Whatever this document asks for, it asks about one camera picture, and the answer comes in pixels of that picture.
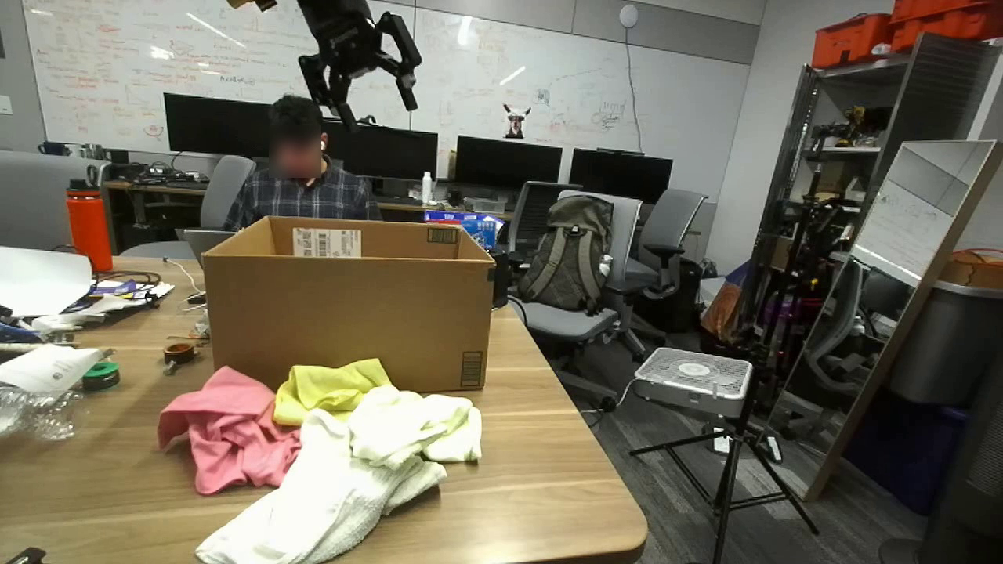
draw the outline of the water bottle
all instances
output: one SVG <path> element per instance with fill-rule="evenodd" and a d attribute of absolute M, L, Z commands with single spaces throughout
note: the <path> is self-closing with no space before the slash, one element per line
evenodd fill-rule
<path fill-rule="evenodd" d="M 74 177 L 66 192 L 73 248 L 90 259 L 94 271 L 113 269 L 113 238 L 107 233 L 105 196 Z"/>
<path fill-rule="evenodd" d="M 433 171 L 424 171 L 420 176 L 420 204 L 433 204 L 433 195 L 435 192 L 435 182 L 433 182 Z"/>

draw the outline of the whiteboard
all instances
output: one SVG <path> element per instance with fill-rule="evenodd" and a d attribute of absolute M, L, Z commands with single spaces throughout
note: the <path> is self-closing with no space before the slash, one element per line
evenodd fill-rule
<path fill-rule="evenodd" d="M 318 46 L 295 2 L 273 13 L 225 0 L 21 2 L 52 140 L 165 150 L 164 92 L 257 103 L 306 95 L 298 55 Z M 526 140 L 672 155 L 675 185 L 717 196 L 749 65 L 370 6 L 397 13 L 424 53 L 420 108 L 402 107 L 385 71 L 359 78 L 348 101 L 384 126 L 439 133 L 439 168 L 459 136 L 501 139 L 511 103 L 530 108 Z"/>

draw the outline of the white cloth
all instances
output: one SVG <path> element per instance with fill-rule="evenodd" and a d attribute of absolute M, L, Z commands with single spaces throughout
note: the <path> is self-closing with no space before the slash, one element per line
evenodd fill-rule
<path fill-rule="evenodd" d="M 374 389 L 348 419 L 312 411 L 281 487 L 206 542 L 206 564 L 298 564 L 352 552 L 384 514 L 444 479 L 426 459 L 480 459 L 480 411 L 466 399 Z"/>

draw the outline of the tripod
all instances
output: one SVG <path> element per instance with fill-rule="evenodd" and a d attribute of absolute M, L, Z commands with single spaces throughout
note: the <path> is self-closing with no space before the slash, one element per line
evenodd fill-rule
<path fill-rule="evenodd" d="M 690 434 L 690 439 L 657 443 L 657 445 L 645 445 L 645 449 L 633 449 L 630 451 L 630 456 L 640 456 L 640 455 L 648 455 L 648 451 L 668 451 L 672 459 L 694 483 L 694 489 L 716 509 L 716 520 L 717 520 L 716 564 L 721 564 L 721 557 L 724 557 L 728 517 L 732 517 L 732 512 L 740 512 L 740 509 L 789 501 L 796 509 L 796 514 L 806 520 L 806 525 L 811 529 L 811 537 L 818 537 L 818 525 L 810 517 L 810 512 L 802 509 L 802 501 L 796 499 L 796 492 L 783 483 L 783 477 L 766 456 L 766 445 L 771 443 L 771 434 L 749 423 L 749 418 L 753 418 L 753 389 L 756 389 L 756 370 L 753 370 L 753 383 L 749 383 L 749 392 L 743 399 L 743 406 L 740 406 L 740 418 L 738 419 L 724 419 L 721 429 L 703 431 L 703 434 Z M 708 492 L 696 479 L 696 472 L 688 466 L 688 459 L 678 455 L 678 449 L 679 445 L 694 445 L 694 443 L 716 443 L 716 439 L 732 439 L 732 449 L 728 449 L 724 472 L 717 479 L 717 492 Z M 753 456 L 766 466 L 766 472 L 775 479 L 778 492 L 753 494 L 753 499 L 733 499 L 733 479 L 738 479 L 738 470 L 740 470 L 743 449 L 749 449 Z"/>

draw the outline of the backpack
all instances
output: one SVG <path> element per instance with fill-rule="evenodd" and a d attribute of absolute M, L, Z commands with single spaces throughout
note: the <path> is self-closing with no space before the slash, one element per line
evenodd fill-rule
<path fill-rule="evenodd" d="M 561 310 L 598 310 L 608 269 L 615 204 L 603 196 L 561 196 L 549 207 L 517 293 Z"/>

